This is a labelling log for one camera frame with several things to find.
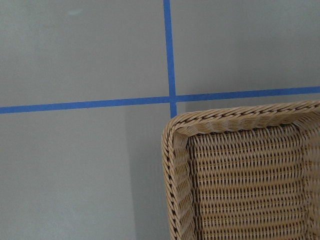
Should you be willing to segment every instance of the vertical blue line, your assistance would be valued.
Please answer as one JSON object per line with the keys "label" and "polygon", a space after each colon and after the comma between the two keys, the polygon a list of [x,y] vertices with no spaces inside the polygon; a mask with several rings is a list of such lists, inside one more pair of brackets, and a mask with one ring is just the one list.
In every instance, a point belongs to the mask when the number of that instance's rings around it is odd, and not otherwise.
{"label": "vertical blue line", "polygon": [[169,82],[170,116],[171,118],[173,118],[177,115],[177,102],[170,0],[163,0],[163,11],[165,27],[166,62]]}

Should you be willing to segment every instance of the blue tape strip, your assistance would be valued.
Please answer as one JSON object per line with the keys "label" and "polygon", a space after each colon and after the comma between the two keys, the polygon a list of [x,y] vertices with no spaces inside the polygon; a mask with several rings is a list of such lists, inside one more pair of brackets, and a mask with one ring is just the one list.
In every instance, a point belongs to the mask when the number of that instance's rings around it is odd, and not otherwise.
{"label": "blue tape strip", "polygon": [[0,114],[55,111],[55,110],[68,110],[68,109],[91,109],[91,108],[147,105],[147,104],[170,103],[171,105],[171,104],[176,104],[176,102],[193,102],[193,101],[208,101],[208,100],[221,100],[221,99],[243,99],[243,98],[272,97],[272,96],[300,95],[300,94],[320,94],[320,86],[267,89],[267,90],[255,90],[255,91],[231,91],[231,92],[205,93],[205,94],[192,94],[192,95],[177,95],[177,96],[174,96],[174,101],[172,101],[172,97],[170,96],[156,96],[156,97],[127,98],[127,99],[114,99],[114,100],[102,100],[102,101],[65,102],[65,103],[52,103],[52,104],[40,104],[40,105],[24,105],[24,106],[3,106],[3,107],[0,107]]}
{"label": "blue tape strip", "polygon": [[24,106],[5,106],[0,107],[0,114],[25,113],[25,112],[41,112],[68,109],[91,109],[116,106],[145,105],[145,104],[165,104],[169,103],[168,96],[142,97],[129,99],[114,99],[102,101],[82,101],[82,102],[66,102],[52,103],[41,105],[24,105]]}
{"label": "blue tape strip", "polygon": [[257,98],[257,97],[272,97],[284,95],[299,95],[299,94],[318,94],[320,93],[320,86],[311,87],[296,87],[296,88],[282,88],[282,89],[267,89],[254,91],[231,91],[219,93],[205,93],[193,95],[178,95],[177,102],[192,102],[192,101],[208,101],[221,99],[243,99],[243,98]]}
{"label": "blue tape strip", "polygon": [[171,9],[170,0],[163,0],[164,27],[165,27],[165,45],[166,45],[166,62],[168,70],[169,97],[170,97],[170,115],[171,118],[177,115],[176,80],[175,80],[175,62],[174,47],[172,39]]}

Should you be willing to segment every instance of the gray surface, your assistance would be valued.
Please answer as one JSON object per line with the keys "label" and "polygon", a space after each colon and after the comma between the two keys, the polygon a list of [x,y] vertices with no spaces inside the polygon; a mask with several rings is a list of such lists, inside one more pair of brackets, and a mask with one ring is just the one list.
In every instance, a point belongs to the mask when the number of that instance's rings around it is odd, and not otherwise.
{"label": "gray surface", "polygon": [[301,94],[301,95],[286,95],[286,96],[267,96],[267,97],[250,97],[240,99],[224,99],[211,101],[191,101],[178,102],[178,114],[204,111],[210,109],[234,108],[242,106],[257,106],[265,104],[290,103],[305,100],[320,100],[320,93],[316,94]]}
{"label": "gray surface", "polygon": [[168,120],[168,104],[0,115],[0,239],[169,239]]}
{"label": "gray surface", "polygon": [[1,106],[167,96],[161,0],[1,0]]}
{"label": "gray surface", "polygon": [[318,86],[320,1],[173,0],[176,92]]}

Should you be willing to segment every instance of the empty basket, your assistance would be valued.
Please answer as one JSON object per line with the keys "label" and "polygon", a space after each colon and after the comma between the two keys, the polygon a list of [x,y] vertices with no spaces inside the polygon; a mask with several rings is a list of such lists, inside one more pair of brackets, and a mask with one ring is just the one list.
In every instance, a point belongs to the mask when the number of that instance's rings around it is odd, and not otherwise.
{"label": "empty basket", "polygon": [[179,115],[162,160],[172,240],[320,239],[320,100]]}

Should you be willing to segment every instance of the woven texture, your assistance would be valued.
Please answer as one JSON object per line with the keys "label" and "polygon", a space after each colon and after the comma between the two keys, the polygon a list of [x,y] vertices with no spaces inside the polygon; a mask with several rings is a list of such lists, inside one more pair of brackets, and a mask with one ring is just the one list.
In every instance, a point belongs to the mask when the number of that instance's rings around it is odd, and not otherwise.
{"label": "woven texture", "polygon": [[172,240],[320,239],[320,101],[179,115],[162,160]]}

